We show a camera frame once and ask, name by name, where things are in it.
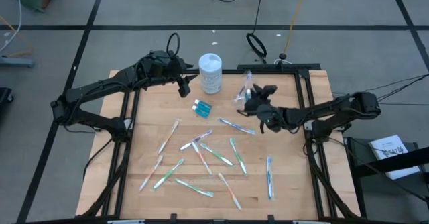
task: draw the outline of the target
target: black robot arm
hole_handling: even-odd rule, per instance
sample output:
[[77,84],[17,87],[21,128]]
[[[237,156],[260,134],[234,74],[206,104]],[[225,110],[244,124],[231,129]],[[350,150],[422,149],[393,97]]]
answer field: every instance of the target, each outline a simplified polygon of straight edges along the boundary
[[127,136],[127,130],[131,125],[129,119],[119,117],[106,118],[80,109],[80,105],[107,95],[135,91],[166,83],[178,83],[179,94],[185,97],[190,92],[188,83],[196,77],[181,77],[183,72],[192,68],[182,58],[174,55],[172,51],[150,52],[133,66],[120,70],[114,77],[100,80],[92,84],[68,89],[57,100],[51,102],[54,121],[58,125],[69,126],[76,123],[93,128],[105,129],[113,140],[121,140]]
[[[377,97],[368,92],[353,93],[313,107],[297,109],[271,105],[268,97],[277,90],[275,85],[263,88],[253,86],[251,98],[245,103],[244,111],[239,112],[247,116],[256,115],[261,120],[262,133],[264,125],[274,132],[285,129],[291,133],[296,133],[304,125],[315,140],[325,142],[334,129],[347,126],[355,119],[374,119],[381,113]],[[326,120],[319,119],[330,115]]]

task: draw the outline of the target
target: clear plastic bag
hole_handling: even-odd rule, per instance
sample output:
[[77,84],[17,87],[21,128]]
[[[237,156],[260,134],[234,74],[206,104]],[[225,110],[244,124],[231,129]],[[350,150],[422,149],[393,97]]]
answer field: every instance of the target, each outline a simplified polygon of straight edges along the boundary
[[254,78],[252,72],[248,70],[245,74],[245,82],[243,87],[241,87],[237,96],[235,96],[233,104],[237,110],[244,110],[244,104],[246,104],[247,100],[251,98],[251,90],[255,90],[253,88]]

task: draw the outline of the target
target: concrete floor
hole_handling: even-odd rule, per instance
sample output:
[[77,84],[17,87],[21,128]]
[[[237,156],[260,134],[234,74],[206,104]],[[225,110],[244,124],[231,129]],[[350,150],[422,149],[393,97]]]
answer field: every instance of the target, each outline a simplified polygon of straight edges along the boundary
[[[95,0],[53,0],[46,12],[23,8],[23,25],[81,25],[84,29]],[[262,0],[258,23],[288,25],[298,0]],[[403,0],[414,25],[429,25],[429,0]],[[257,0],[221,3],[213,0],[102,0],[94,25],[252,25]],[[18,23],[17,1],[0,0],[0,15]],[[395,0],[305,0],[297,25],[406,25]],[[0,39],[6,31],[0,30]],[[180,56],[197,64],[207,52],[221,56],[225,69],[253,64],[248,30],[176,30]],[[11,87],[15,102],[0,123],[0,223],[15,222],[42,152],[52,112],[49,102],[62,92],[82,30],[23,30],[34,45],[33,69],[0,68],[0,86]],[[91,31],[74,87],[106,78],[147,54],[164,49],[172,31]],[[257,30],[273,62],[284,47],[287,31]],[[418,35],[429,46],[429,32]],[[16,39],[2,54],[25,47]],[[294,31],[288,60],[320,63],[328,71],[333,91],[354,92],[403,78],[426,74],[410,31]],[[386,103],[429,103],[428,81],[414,84]],[[381,95],[393,90],[376,91]],[[98,112],[101,100],[84,106]],[[373,121],[356,121],[346,135],[377,139],[398,134],[403,141],[427,147],[429,108],[382,105]],[[29,213],[28,221],[73,217],[82,185],[82,170],[93,136],[59,129]],[[365,193],[370,219],[416,222],[429,219],[424,203],[413,197]]]

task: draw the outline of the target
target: wooden table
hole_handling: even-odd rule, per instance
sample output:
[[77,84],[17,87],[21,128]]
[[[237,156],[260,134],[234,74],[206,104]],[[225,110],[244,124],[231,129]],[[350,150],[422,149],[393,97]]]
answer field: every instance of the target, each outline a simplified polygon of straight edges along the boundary
[[[330,85],[325,71],[310,71],[316,104],[332,99]],[[290,75],[256,75],[255,82],[261,86],[274,84],[277,92],[271,96],[272,105],[298,107],[294,77]],[[123,196],[121,218],[169,219],[177,213],[179,219],[267,219],[274,215],[277,220],[313,219],[317,212],[307,157],[302,152],[304,134],[302,129],[295,135],[287,131],[273,133],[265,128],[259,132],[256,117],[244,117],[235,112],[233,98],[242,87],[242,75],[223,75],[222,89],[215,95],[203,93],[199,77],[190,83],[191,93],[180,98],[177,85],[150,87],[142,91],[131,147],[130,163]],[[119,116],[122,93],[104,98],[101,115]],[[213,105],[208,119],[198,117],[191,106],[195,99],[202,99]],[[224,117],[233,123],[257,130],[250,135],[219,122]],[[139,192],[139,187],[153,168],[156,151],[170,131],[175,118],[181,122],[163,150],[164,160],[147,186]],[[204,143],[231,160],[235,166],[228,167],[219,159],[200,149],[214,173],[224,174],[231,189],[237,196],[243,210],[239,211],[232,201],[226,186],[218,176],[209,176],[200,158],[192,148],[179,152],[180,146],[196,136],[213,130]],[[229,138],[237,141],[247,167],[248,176],[238,165]],[[341,140],[339,133],[331,137]],[[91,155],[94,154],[110,135],[104,131],[95,136]],[[334,142],[324,144],[332,186],[350,209],[359,215],[359,208],[349,170],[344,147]],[[113,144],[94,159],[86,172],[76,213],[85,212],[98,197],[107,182],[111,163]],[[273,186],[275,200],[270,201],[267,194],[266,158],[273,156]],[[183,165],[155,191],[150,188],[174,166],[180,158]],[[179,178],[199,188],[214,192],[214,197],[206,197],[174,181]],[[321,186],[324,212],[328,214],[328,204]],[[117,191],[113,191],[110,213],[113,213]]]

